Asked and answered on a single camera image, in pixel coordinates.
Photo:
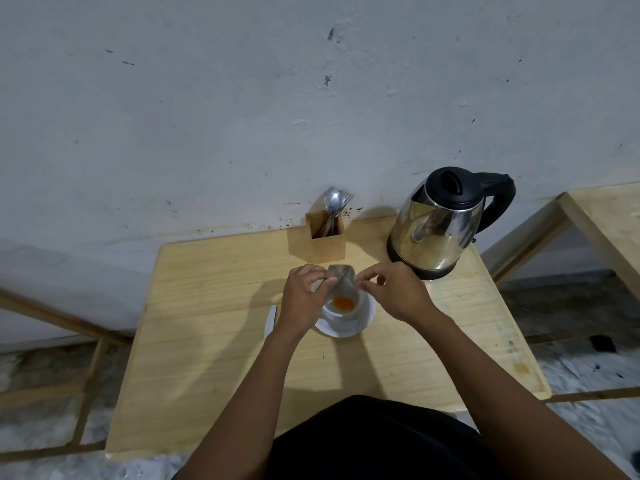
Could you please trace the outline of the wooden frame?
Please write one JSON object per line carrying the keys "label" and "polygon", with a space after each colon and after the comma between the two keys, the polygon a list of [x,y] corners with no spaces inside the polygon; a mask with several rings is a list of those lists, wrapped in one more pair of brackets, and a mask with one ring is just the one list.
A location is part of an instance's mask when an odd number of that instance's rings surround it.
{"label": "wooden frame", "polygon": [[103,451],[106,446],[105,440],[91,444],[82,443],[92,403],[99,388],[100,363],[111,346],[131,346],[133,339],[6,289],[0,289],[0,309],[23,315],[96,341],[91,363],[83,377],[53,385],[0,393],[0,408],[27,406],[37,402],[66,397],[79,396],[81,398],[76,413],[74,430],[67,443],[42,449],[0,452],[0,465]]}

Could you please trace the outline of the light wooden table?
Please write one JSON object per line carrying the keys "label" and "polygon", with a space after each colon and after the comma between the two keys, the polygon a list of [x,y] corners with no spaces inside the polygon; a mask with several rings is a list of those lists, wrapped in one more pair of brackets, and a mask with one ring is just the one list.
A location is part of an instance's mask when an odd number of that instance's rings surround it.
{"label": "light wooden table", "polygon": [[[304,227],[163,245],[106,441],[108,460],[187,451],[209,430],[264,341],[292,268],[310,260]],[[427,282],[437,307],[541,400],[551,390],[473,245]],[[292,357],[276,434],[354,394],[446,412],[466,409],[444,366],[409,325],[374,306],[360,334],[313,329]]]}

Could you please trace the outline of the white saucer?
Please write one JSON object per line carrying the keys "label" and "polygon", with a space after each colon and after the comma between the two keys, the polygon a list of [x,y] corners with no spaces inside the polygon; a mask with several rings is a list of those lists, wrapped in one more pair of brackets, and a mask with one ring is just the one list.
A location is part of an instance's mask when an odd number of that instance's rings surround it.
{"label": "white saucer", "polygon": [[336,339],[345,339],[345,338],[350,338],[350,337],[354,337],[358,334],[360,334],[361,332],[363,332],[366,327],[368,327],[368,325],[370,325],[370,323],[372,322],[374,315],[375,315],[375,309],[376,309],[376,301],[374,300],[374,298],[368,294],[366,291],[363,290],[359,290],[359,293],[362,294],[362,298],[365,299],[364,302],[364,306],[358,316],[359,320],[357,322],[356,325],[356,329],[349,334],[348,337],[344,337],[344,338],[336,338]]}

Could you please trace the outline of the person's left forearm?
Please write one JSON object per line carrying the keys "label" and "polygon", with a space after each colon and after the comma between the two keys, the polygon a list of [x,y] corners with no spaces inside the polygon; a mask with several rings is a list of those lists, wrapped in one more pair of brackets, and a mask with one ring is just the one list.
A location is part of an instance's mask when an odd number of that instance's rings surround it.
{"label": "person's left forearm", "polygon": [[284,382],[308,323],[281,318],[240,386],[172,480],[263,480]]}

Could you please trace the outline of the white cup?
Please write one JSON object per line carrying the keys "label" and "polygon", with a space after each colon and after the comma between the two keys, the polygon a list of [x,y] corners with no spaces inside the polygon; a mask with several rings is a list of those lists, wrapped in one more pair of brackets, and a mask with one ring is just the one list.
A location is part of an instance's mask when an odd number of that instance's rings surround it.
{"label": "white cup", "polygon": [[332,338],[348,337],[356,329],[359,320],[358,316],[364,306],[364,302],[365,299],[359,293],[359,301],[354,311],[348,314],[337,314],[332,307],[332,302],[326,300],[315,328],[322,334]]}

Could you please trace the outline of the person's right forearm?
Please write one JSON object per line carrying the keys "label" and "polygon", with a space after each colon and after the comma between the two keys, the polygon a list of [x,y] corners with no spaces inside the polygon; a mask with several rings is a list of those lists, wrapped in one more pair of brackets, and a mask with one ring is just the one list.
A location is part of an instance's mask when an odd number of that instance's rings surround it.
{"label": "person's right forearm", "polygon": [[630,480],[606,455],[541,403],[434,306],[406,322],[444,364],[500,464],[518,480]]}

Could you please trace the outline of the grey tea bag sachet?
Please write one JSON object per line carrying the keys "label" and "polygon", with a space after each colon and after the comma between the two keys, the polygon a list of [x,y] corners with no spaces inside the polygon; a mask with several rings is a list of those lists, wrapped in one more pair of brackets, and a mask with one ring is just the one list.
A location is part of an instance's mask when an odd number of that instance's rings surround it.
{"label": "grey tea bag sachet", "polygon": [[332,264],[327,268],[327,278],[334,277],[337,282],[329,290],[327,299],[333,301],[335,298],[346,298],[354,303],[359,301],[359,290],[355,285],[356,273],[352,266],[348,264]]}

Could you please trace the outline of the wooden cutlery holder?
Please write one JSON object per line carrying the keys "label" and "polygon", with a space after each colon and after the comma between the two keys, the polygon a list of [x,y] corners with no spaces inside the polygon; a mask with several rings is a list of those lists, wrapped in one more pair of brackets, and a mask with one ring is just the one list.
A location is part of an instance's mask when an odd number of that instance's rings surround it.
{"label": "wooden cutlery holder", "polygon": [[342,216],[333,221],[333,230],[322,237],[321,231],[328,218],[325,210],[305,214],[305,250],[308,262],[322,264],[345,259],[346,234]]}

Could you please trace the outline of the person's black clothing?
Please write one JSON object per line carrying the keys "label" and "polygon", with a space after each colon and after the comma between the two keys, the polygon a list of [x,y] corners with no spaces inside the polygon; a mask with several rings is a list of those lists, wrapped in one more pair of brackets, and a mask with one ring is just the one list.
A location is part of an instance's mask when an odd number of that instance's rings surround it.
{"label": "person's black clothing", "polygon": [[352,395],[274,440],[265,480],[511,480],[444,412]]}

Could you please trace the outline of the metal spoon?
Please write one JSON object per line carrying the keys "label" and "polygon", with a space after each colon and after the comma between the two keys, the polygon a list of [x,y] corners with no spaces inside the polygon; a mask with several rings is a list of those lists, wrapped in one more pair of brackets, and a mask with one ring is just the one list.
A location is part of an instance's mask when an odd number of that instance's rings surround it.
{"label": "metal spoon", "polygon": [[345,200],[345,193],[336,187],[330,187],[324,195],[324,205],[327,212],[327,220],[319,232],[319,237],[324,238],[332,235],[335,218],[337,217]]}

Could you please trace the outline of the person's right hand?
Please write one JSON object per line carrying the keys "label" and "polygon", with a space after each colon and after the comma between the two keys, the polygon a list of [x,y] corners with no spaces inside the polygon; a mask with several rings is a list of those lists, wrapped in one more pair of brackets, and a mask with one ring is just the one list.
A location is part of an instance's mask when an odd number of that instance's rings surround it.
{"label": "person's right hand", "polygon": [[358,282],[388,286],[386,301],[377,301],[393,318],[414,328],[425,327],[444,314],[436,307],[426,285],[402,262],[378,263],[356,275]]}

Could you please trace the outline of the person's left hand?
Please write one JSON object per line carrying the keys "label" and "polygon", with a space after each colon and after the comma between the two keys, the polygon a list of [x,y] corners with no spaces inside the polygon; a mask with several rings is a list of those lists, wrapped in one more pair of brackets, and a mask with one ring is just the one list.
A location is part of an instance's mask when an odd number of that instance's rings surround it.
{"label": "person's left hand", "polygon": [[299,343],[321,315],[327,295],[314,293],[314,283],[326,277],[325,268],[305,264],[290,271],[274,334],[282,342]]}

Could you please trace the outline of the wooden side table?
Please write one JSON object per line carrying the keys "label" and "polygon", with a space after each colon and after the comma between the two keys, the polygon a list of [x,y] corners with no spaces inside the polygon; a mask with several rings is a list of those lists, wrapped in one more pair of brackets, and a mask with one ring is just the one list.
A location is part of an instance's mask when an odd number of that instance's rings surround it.
{"label": "wooden side table", "polygon": [[569,226],[585,236],[640,301],[640,182],[556,196],[485,252],[492,280],[500,283],[515,273]]}

